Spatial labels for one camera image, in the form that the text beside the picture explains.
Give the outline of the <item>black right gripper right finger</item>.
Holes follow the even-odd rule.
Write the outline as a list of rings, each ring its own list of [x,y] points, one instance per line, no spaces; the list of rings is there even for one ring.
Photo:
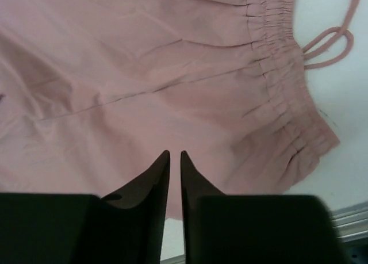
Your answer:
[[[197,170],[186,151],[181,152],[180,168],[186,263],[225,263],[222,246],[228,225],[217,206],[225,195]]]

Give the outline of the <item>pink trousers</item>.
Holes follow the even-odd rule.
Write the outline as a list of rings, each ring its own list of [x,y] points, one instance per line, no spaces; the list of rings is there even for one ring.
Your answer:
[[[301,47],[294,0],[1,0],[1,190],[105,196],[172,153],[227,194],[282,193],[339,139],[305,81],[351,50]]]

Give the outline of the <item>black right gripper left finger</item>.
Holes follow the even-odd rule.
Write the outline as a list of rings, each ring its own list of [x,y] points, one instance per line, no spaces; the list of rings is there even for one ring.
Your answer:
[[[102,197],[110,206],[104,263],[159,263],[170,179],[170,153],[123,187]]]

